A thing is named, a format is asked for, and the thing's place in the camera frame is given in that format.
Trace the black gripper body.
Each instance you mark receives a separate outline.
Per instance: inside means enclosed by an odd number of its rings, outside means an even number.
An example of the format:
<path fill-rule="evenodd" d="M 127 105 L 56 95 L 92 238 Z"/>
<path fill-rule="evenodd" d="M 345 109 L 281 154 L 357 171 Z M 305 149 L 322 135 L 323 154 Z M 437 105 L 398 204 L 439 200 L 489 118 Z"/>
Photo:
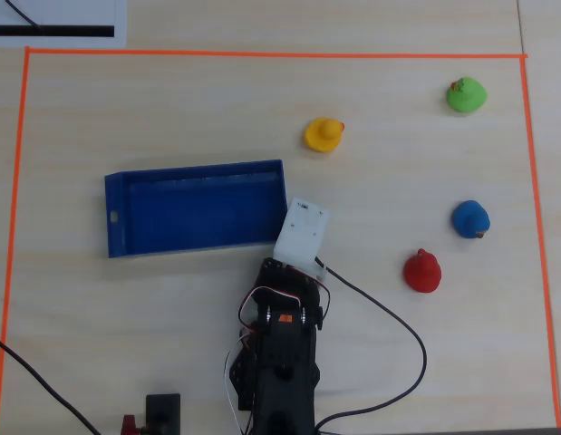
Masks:
<path fill-rule="evenodd" d="M 257 285 L 301 296 L 304 299 L 320 298 L 319 286 L 311 276 L 272 257 L 263 260 L 257 275 Z"/>

